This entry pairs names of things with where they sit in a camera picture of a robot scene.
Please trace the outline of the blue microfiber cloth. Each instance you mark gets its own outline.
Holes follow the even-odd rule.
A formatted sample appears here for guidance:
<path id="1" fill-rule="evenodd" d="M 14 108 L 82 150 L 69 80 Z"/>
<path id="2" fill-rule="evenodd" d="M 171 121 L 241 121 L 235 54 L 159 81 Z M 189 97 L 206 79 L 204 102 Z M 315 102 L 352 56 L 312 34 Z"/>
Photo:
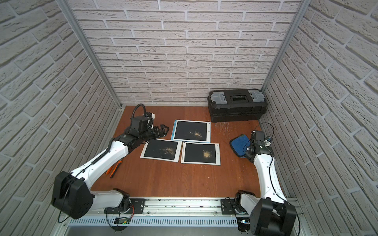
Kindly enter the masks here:
<path id="1" fill-rule="evenodd" d="M 229 142 L 232 151 L 240 158 L 246 157 L 247 148 L 250 146 L 250 143 L 250 139 L 245 134 L 242 134 Z"/>

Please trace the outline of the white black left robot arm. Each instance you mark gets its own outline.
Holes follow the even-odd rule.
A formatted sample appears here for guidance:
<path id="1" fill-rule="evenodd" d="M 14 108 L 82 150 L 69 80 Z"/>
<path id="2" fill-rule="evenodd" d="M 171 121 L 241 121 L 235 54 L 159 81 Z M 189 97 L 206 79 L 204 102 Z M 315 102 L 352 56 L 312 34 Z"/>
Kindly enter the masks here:
<path id="1" fill-rule="evenodd" d="M 120 189 L 92 191 L 92 185 L 141 144 L 163 138 L 168 132 L 169 127 L 163 124 L 144 132 L 127 128 L 123 134 L 111 139 L 108 147 L 92 160 L 71 172 L 62 171 L 55 177 L 51 205 L 73 219 L 98 209 L 109 208 L 116 213 L 128 211 L 131 204 L 128 193 Z"/>

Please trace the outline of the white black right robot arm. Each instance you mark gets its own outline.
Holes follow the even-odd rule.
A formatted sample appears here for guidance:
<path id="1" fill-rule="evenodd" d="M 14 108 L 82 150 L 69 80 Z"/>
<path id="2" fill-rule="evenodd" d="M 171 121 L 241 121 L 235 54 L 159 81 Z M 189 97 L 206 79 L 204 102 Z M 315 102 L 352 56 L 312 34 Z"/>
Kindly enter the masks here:
<path id="1" fill-rule="evenodd" d="M 272 149 L 263 141 L 250 141 L 245 156 L 252 159 L 257 169 L 260 198 L 244 190 L 236 193 L 235 213 L 249 216 L 239 218 L 239 230 L 250 231 L 255 236 L 290 236 L 298 214 L 280 188 Z"/>

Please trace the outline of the small white drawing tablet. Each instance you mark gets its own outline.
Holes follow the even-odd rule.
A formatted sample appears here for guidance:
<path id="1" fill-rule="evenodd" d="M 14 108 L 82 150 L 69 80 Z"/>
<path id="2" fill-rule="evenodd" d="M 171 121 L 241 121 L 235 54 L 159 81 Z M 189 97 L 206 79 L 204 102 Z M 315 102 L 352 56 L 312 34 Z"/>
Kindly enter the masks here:
<path id="1" fill-rule="evenodd" d="M 183 142 L 182 164 L 221 165 L 220 145 Z"/>

